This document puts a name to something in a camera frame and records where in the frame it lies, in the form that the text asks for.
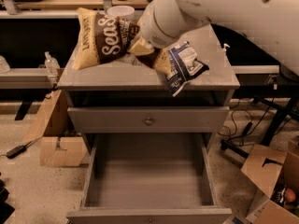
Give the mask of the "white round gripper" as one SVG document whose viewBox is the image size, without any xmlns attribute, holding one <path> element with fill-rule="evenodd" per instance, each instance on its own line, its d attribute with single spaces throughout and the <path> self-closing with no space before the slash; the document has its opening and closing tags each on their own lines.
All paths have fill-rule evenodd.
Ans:
<svg viewBox="0 0 299 224">
<path fill-rule="evenodd" d="M 161 49 L 154 62 L 156 71 L 169 75 L 171 63 L 165 48 L 186 32 L 209 24 L 197 0 L 152 0 L 140 18 L 140 37 L 134 38 L 127 51 L 135 56 L 150 55 Z"/>
</svg>

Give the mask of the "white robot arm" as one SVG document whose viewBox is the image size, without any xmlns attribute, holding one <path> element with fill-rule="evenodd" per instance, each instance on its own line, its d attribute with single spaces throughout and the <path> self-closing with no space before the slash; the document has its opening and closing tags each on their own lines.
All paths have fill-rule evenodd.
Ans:
<svg viewBox="0 0 299 224">
<path fill-rule="evenodd" d="M 153 0 L 138 35 L 162 49 L 210 23 L 242 34 L 299 75 L 299 0 Z"/>
</svg>

